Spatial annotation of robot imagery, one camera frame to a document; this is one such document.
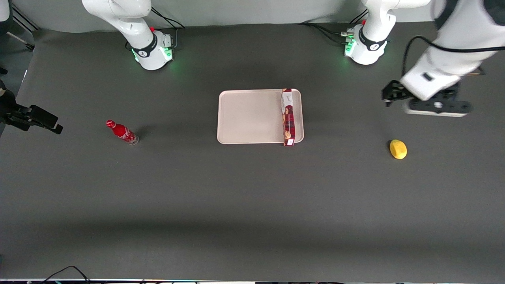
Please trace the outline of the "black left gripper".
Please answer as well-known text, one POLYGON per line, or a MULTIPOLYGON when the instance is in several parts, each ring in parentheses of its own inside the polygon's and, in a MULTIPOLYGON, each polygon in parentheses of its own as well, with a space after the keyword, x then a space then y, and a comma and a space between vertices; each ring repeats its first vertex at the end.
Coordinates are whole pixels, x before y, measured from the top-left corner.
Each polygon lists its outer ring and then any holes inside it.
MULTIPOLYGON (((456 100, 458 92, 460 89, 460 83, 455 83, 446 89, 436 92, 432 99, 443 99, 443 100, 456 100)), ((397 80, 392 80, 388 84, 388 89, 383 89, 381 92, 381 99, 385 103, 386 107, 391 106, 395 102, 398 96, 408 95, 405 91, 404 86, 397 80)))

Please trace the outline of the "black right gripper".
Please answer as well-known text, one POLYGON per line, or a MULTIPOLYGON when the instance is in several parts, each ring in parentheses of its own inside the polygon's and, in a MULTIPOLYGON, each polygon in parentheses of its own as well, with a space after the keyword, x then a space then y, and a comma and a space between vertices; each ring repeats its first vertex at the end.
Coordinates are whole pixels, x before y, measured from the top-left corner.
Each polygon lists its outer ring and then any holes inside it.
POLYGON ((0 81, 0 120, 1 123, 14 126, 22 131, 28 131, 31 126, 45 128, 57 135, 63 131, 63 126, 58 124, 58 117, 45 111, 37 105, 30 106, 30 125, 19 116, 23 106, 17 104, 15 95, 8 90, 3 81, 0 81))

